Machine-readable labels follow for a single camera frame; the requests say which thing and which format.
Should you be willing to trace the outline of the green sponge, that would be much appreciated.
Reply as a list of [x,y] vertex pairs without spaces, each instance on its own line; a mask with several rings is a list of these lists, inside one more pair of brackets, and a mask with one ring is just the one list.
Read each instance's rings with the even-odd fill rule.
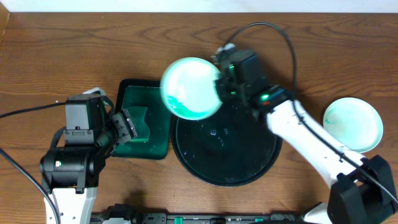
[[149,126],[145,121],[147,107],[131,106],[127,108],[127,111],[130,114],[131,121],[137,133],[136,136],[132,138],[131,142],[147,142],[150,136]]

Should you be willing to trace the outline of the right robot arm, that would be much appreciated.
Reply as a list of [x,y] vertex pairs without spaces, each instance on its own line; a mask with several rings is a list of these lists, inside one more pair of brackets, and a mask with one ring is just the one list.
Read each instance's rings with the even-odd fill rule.
[[349,150],[328,134],[294,98],[270,85],[257,65],[227,63],[215,81],[222,100],[240,99],[262,116],[269,131],[287,141],[330,188],[328,203],[314,206],[306,223],[382,223],[397,213],[391,167]]

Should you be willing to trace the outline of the pale green plate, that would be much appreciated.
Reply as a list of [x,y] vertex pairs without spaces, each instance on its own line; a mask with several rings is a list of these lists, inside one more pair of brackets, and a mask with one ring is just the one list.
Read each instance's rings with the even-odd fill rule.
[[160,95],[175,116],[201,120],[214,115],[222,105],[215,87],[220,71],[209,61],[185,57],[170,64],[160,81]]
[[353,97],[332,102],[324,112],[323,127],[339,142],[358,153],[374,149],[384,126],[380,114],[364,100]]

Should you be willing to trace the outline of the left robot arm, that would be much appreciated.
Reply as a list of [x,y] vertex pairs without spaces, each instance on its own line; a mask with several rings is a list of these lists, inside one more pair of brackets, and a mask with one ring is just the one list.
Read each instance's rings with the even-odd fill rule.
[[101,108],[69,108],[66,121],[65,145],[58,147],[54,138],[40,171],[60,223],[89,223],[107,158],[137,132],[128,110],[110,116]]

